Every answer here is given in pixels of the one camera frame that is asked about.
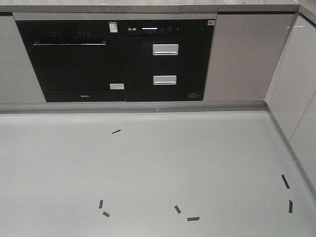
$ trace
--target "tape strip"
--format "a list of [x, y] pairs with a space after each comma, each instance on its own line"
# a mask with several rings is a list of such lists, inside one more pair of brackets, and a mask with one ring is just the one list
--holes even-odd
[[293, 212], [293, 202], [289, 200], [288, 213], [292, 213], [292, 212]]
[[197, 217], [188, 217], [187, 220], [188, 221], [198, 221], [199, 220], [199, 216], [197, 216]]
[[114, 132], [112, 132], [112, 134], [117, 133], [117, 132], [120, 132], [120, 129], [119, 129], [119, 130], [116, 130], [116, 131], [114, 131]]
[[287, 180], [286, 180], [284, 174], [282, 175], [282, 179], [283, 179], [283, 182], [285, 183], [286, 188], [289, 189], [290, 186], [288, 185]]
[[105, 211], [104, 211], [102, 214], [105, 215], [106, 217], [109, 217], [109, 216], [110, 216], [109, 213], [107, 213], [107, 212], [105, 212]]
[[103, 207], [103, 200], [100, 200], [99, 209], [101, 209], [102, 207]]
[[180, 209], [178, 208], [178, 206], [177, 206], [177, 205], [175, 205], [175, 206], [174, 206], [174, 208], [177, 210], [178, 214], [180, 214], [180, 213], [181, 213], [181, 211], [180, 211]]

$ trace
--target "black appliance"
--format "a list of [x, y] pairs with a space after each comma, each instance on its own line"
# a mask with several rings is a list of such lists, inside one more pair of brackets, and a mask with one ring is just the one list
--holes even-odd
[[202, 100], [214, 24], [118, 21], [126, 101]]
[[47, 102], [125, 101], [116, 22], [17, 26]]

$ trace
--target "floor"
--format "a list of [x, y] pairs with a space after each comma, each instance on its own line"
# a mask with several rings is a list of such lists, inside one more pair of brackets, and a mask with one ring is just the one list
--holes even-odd
[[0, 151], [1, 237], [316, 236], [266, 111], [0, 115]]

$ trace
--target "cabinet door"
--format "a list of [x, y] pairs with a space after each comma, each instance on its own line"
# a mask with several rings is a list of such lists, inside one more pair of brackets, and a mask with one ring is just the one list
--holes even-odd
[[45, 102], [12, 16], [0, 16], [0, 104]]
[[308, 105], [290, 144], [316, 187], [316, 95]]
[[267, 103], [290, 140], [316, 89], [316, 29], [298, 17], [280, 60]]
[[204, 101], [264, 100], [294, 15], [218, 15]]

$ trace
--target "dishwasher door handle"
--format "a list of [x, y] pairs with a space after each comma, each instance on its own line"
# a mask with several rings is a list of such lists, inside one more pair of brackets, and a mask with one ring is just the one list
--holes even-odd
[[153, 44], [153, 55], [178, 55], [178, 44]]
[[154, 85], [176, 85], [177, 76], [154, 76]]
[[96, 46], [96, 45], [101, 45], [101, 46], [108, 46], [105, 41], [101, 43], [40, 43], [39, 41], [36, 41], [33, 46], [50, 46], [50, 45], [55, 45], [55, 46], [62, 46], [62, 45], [68, 45], [68, 46]]

